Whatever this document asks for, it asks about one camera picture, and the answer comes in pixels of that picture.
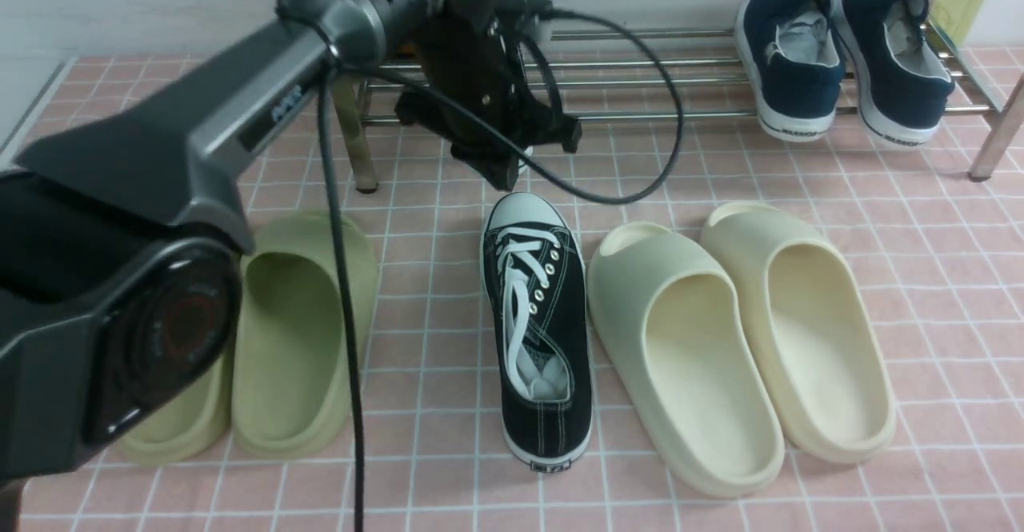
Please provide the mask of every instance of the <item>shoe rack leg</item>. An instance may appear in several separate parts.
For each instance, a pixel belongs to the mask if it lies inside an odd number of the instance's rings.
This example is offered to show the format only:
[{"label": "shoe rack leg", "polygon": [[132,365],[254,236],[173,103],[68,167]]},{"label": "shoe rack leg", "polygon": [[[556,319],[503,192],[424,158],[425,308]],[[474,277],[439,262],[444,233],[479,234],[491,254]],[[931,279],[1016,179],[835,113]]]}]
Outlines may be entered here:
[{"label": "shoe rack leg", "polygon": [[1002,160],[1002,154],[1007,152],[1010,142],[1022,124],[1024,124],[1024,76],[1017,81],[1017,87],[1010,93],[1002,109],[988,118],[988,125],[992,130],[988,132],[985,143],[978,150],[968,172],[968,177],[973,182],[984,182],[991,178],[992,172],[998,167],[999,160]]},{"label": "shoe rack leg", "polygon": [[[373,193],[377,192],[379,185],[377,171],[374,169],[373,158],[370,157],[367,135],[364,134],[362,124],[359,123],[359,101],[352,91],[352,84],[354,84],[353,79],[345,76],[338,78],[334,83],[332,90],[334,109],[338,114],[338,123],[341,124],[341,135],[345,139],[348,161],[352,165],[355,189],[361,193]],[[360,85],[364,93],[369,92],[365,87],[365,83]]]}]

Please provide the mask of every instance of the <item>cream slide sandal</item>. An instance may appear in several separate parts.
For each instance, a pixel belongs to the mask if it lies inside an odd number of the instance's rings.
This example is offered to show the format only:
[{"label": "cream slide sandal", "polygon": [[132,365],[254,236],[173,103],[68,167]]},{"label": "cream slide sandal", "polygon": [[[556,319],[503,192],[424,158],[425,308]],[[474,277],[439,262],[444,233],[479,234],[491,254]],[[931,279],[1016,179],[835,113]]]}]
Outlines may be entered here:
[{"label": "cream slide sandal", "polygon": [[700,492],[763,488],[782,465],[778,418],[743,340],[736,293],[693,240],[650,222],[601,241],[591,320],[662,458]]},{"label": "cream slide sandal", "polygon": [[[377,298],[374,249],[342,216],[359,354]],[[268,223],[242,261],[232,417],[239,445],[257,456],[314,454],[351,412],[331,220],[304,212]]]},{"label": "cream slide sandal", "polygon": [[757,202],[718,208],[700,243],[736,285],[751,350],[790,440],[841,463],[884,450],[896,405],[840,252],[800,218]]},{"label": "cream slide sandal", "polygon": [[206,450],[230,427],[230,349],[174,400],[125,434],[117,447],[143,467],[180,462]]}]

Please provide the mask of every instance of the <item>rubber sole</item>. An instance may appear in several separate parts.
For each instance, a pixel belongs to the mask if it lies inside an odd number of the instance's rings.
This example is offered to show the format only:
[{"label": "rubber sole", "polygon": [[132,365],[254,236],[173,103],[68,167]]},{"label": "rubber sole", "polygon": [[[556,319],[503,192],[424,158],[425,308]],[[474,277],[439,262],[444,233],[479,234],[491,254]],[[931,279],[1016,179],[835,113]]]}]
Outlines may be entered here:
[{"label": "rubber sole", "polygon": [[867,70],[867,61],[860,51],[853,29],[843,13],[843,0],[831,0],[833,24],[839,32],[840,41],[843,43],[843,51],[847,59],[853,64],[854,73],[857,76],[857,112],[864,127],[890,148],[916,148],[916,146],[932,139],[935,132],[939,130],[939,124],[935,127],[919,130],[919,128],[903,127],[902,124],[894,123],[878,108],[874,98],[871,97],[871,73]]},{"label": "rubber sole", "polygon": [[746,6],[750,0],[743,2],[738,14],[733,33],[736,37],[736,50],[739,52],[739,61],[746,71],[746,76],[751,80],[751,87],[754,90],[754,98],[758,108],[758,123],[768,135],[782,139],[782,141],[806,142],[816,141],[825,134],[836,120],[836,109],[829,116],[821,118],[794,118],[784,116],[771,108],[765,101],[764,93],[761,91],[761,74],[758,72],[757,62],[754,61],[754,51],[751,49],[750,41],[746,40],[746,32],[743,30],[743,16],[746,14]]},{"label": "rubber sole", "polygon": [[[501,204],[501,199],[499,199],[497,204],[495,204],[495,207],[497,207],[498,204]],[[565,226],[566,229],[569,229],[568,223],[565,221],[564,216],[562,216],[558,208],[554,207],[554,205],[550,204],[550,202],[548,202],[548,205],[549,207],[551,207],[552,211],[555,211],[555,214],[558,215],[558,219],[560,219],[562,225]],[[484,218],[483,226],[480,229],[480,248],[479,248],[480,286],[482,286],[483,289],[483,296],[486,296],[487,303],[492,303],[492,300],[490,300],[490,292],[487,292],[486,283],[485,281],[483,281],[483,239],[484,236],[486,236],[487,223],[489,222],[490,222],[490,215],[487,215],[487,218]],[[579,241],[575,241],[574,236],[572,237],[572,239],[579,251],[580,249]],[[586,265],[584,265],[583,255],[580,255],[580,267],[582,270],[584,270],[584,279],[586,280],[587,267]],[[590,443],[590,436],[593,430],[594,430],[594,415],[591,414],[590,426],[587,427],[587,437],[584,439],[583,444],[579,445],[570,452],[567,452],[567,454],[563,454],[560,456],[536,456],[534,454],[530,454],[530,452],[526,452],[525,450],[520,448],[519,445],[517,445],[515,442],[512,442],[512,437],[511,435],[509,435],[509,431],[506,430],[505,428],[505,417],[504,416],[502,417],[502,435],[505,437],[505,443],[508,445],[509,451],[511,451],[512,455],[516,456],[516,458],[518,458],[520,461],[526,463],[526,465],[528,465],[530,470],[532,470],[534,472],[557,473],[568,470],[571,463],[575,461],[579,458],[579,456],[583,455],[584,450],[586,450],[587,445]]]}]

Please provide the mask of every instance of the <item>shoe rack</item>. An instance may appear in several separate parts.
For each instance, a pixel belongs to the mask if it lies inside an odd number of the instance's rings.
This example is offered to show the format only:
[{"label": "shoe rack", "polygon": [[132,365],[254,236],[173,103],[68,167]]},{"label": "shoe rack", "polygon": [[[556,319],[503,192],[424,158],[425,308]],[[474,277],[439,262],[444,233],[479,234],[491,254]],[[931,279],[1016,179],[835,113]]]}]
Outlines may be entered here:
[{"label": "shoe rack", "polygon": [[[999,160],[1017,130],[1024,124],[1024,76],[1017,82],[1017,87],[1011,92],[1008,101],[998,101],[985,84],[981,83],[977,74],[971,65],[964,61],[961,51],[942,29],[931,20],[925,26],[927,37],[933,47],[938,51],[946,68],[952,74],[954,80],[959,84],[968,98],[968,103],[951,104],[946,108],[947,117],[957,116],[981,116],[990,127],[987,138],[982,148],[977,153],[974,163],[968,171],[968,177],[974,182],[983,182],[990,178],[992,171],[997,167]],[[692,38],[730,38],[732,29],[723,30],[646,30],[638,31],[638,35],[644,39],[692,39]],[[610,32],[593,31],[567,31],[555,32],[552,35],[554,41],[575,41],[593,42],[595,45],[600,41],[617,39],[620,36]],[[726,55],[726,57],[694,57],[683,59],[664,60],[667,68],[680,72],[685,69],[706,69],[706,68],[738,68],[735,74],[727,76],[698,76],[677,77],[677,86],[701,86],[701,85],[740,85],[749,83],[746,76],[742,73],[739,58],[736,55]],[[551,68],[556,73],[570,74],[573,71],[597,71],[615,69],[643,69],[651,66],[647,60],[590,60],[590,61],[552,61]],[[399,70],[402,73],[417,73],[418,65],[412,61],[394,61],[386,65],[387,69]],[[534,69],[527,64],[527,69]],[[590,88],[590,90],[602,90],[602,88],[644,88],[662,85],[660,80],[644,80],[639,78],[622,78],[607,80],[586,80],[574,81],[572,79],[560,81],[560,90],[579,90],[580,88]],[[374,172],[373,161],[367,148],[366,138],[362,135],[365,127],[398,127],[398,119],[391,113],[371,114],[370,100],[376,90],[395,91],[399,88],[387,83],[369,83],[368,81],[341,81],[335,91],[335,107],[338,117],[343,123],[342,131],[345,138],[345,145],[349,149],[350,161],[355,176],[357,188],[361,192],[373,192],[377,188],[377,176]],[[840,114],[856,114],[856,106],[841,108]],[[673,112],[585,112],[573,113],[582,120],[594,121],[594,123],[654,123],[654,121],[673,120],[676,115]],[[728,112],[696,112],[687,110],[688,123],[695,123],[701,120],[728,120],[729,118],[755,118],[757,113],[753,109],[732,109]],[[361,127],[353,125],[356,121],[361,123]]]}]

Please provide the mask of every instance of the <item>navy canvas sneaker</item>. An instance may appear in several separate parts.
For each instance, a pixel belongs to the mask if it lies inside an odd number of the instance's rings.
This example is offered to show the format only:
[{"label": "navy canvas sneaker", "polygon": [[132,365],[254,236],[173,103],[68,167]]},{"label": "navy canvas sneaker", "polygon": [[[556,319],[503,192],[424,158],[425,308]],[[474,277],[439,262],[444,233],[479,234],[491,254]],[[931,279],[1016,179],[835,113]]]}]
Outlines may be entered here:
[{"label": "navy canvas sneaker", "polygon": [[828,0],[748,0],[736,48],[765,132],[784,141],[821,137],[836,118],[846,65]]},{"label": "navy canvas sneaker", "polygon": [[928,0],[831,0],[833,20],[857,76],[860,117],[887,145],[922,145],[955,88],[921,25]]}]

